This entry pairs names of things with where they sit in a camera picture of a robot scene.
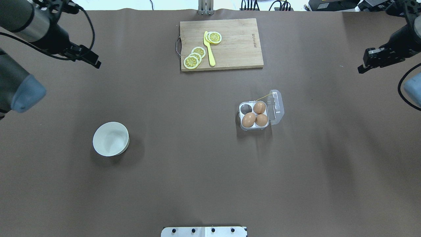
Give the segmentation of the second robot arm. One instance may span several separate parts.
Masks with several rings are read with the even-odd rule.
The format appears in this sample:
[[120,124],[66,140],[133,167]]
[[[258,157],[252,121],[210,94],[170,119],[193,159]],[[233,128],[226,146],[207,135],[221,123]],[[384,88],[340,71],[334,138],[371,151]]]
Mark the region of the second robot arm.
[[[406,25],[394,32],[387,43],[379,48],[367,48],[363,55],[363,64],[358,72],[364,74],[370,69],[384,68],[415,56],[421,51],[420,3],[416,0],[395,0],[385,12],[388,15],[403,17]],[[420,73],[407,79],[420,63],[410,68],[399,80],[397,90],[401,99],[412,108],[420,111]]]

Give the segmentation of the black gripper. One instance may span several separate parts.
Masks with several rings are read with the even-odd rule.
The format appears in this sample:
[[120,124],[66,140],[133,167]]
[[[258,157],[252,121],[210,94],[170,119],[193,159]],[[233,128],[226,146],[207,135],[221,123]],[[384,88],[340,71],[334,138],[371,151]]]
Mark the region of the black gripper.
[[41,49],[48,56],[63,56],[69,60],[80,60],[99,69],[99,56],[84,45],[75,45],[69,39],[69,34],[59,25],[50,25],[41,38]]

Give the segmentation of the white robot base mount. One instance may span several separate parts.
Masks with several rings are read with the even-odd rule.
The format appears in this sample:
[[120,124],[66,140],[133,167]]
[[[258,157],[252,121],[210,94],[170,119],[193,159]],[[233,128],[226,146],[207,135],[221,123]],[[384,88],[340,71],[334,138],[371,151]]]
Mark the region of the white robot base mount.
[[161,237],[247,237],[243,226],[186,226],[165,227]]

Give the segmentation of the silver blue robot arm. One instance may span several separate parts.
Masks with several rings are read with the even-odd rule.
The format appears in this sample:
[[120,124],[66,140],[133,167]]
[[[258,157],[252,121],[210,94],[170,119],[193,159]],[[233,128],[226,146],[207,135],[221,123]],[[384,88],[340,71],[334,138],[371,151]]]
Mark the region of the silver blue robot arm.
[[[1,6],[1,119],[8,113],[22,114],[46,95],[46,88],[22,63],[37,61],[53,72],[47,57],[60,61],[83,61],[100,68],[93,52],[96,34],[86,10],[72,0],[2,0]],[[69,33],[59,25],[63,13],[85,15],[92,38],[89,46],[71,42]],[[32,49],[24,60],[24,47]]]

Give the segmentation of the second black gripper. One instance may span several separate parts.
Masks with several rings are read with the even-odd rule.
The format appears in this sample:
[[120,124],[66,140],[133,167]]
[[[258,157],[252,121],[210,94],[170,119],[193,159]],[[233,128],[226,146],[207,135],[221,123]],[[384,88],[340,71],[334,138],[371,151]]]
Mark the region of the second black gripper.
[[379,48],[367,48],[364,51],[363,64],[358,72],[364,74],[373,68],[383,68],[401,63],[418,54],[418,34],[408,25],[397,30],[389,41]]

